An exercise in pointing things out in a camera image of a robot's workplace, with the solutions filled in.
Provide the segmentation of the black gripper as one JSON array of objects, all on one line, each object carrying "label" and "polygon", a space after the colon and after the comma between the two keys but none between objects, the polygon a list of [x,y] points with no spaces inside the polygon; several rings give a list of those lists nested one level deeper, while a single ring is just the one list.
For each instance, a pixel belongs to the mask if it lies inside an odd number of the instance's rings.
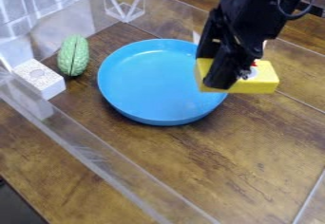
[{"label": "black gripper", "polygon": [[203,79],[207,87],[230,89],[246,80],[255,59],[262,57],[262,42],[275,39],[300,0],[219,0],[203,27],[195,58],[212,58]]}]

